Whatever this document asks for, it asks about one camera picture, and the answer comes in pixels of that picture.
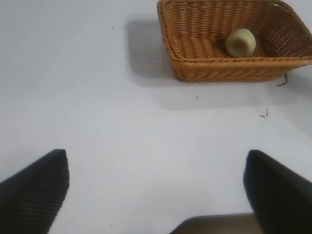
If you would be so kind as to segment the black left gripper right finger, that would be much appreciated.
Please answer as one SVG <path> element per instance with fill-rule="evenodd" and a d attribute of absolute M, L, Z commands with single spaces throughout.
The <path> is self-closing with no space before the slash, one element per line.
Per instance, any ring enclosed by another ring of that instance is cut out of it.
<path fill-rule="evenodd" d="M 246 159 L 244 188 L 265 234 L 312 232 L 312 184 L 260 150 Z"/>

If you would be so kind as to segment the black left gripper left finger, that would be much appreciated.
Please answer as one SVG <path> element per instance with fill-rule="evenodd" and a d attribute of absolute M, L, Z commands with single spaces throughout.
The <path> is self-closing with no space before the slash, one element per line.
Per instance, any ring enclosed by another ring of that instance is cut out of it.
<path fill-rule="evenodd" d="M 0 184 L 0 232 L 47 234 L 66 198 L 66 151 L 55 149 Z"/>

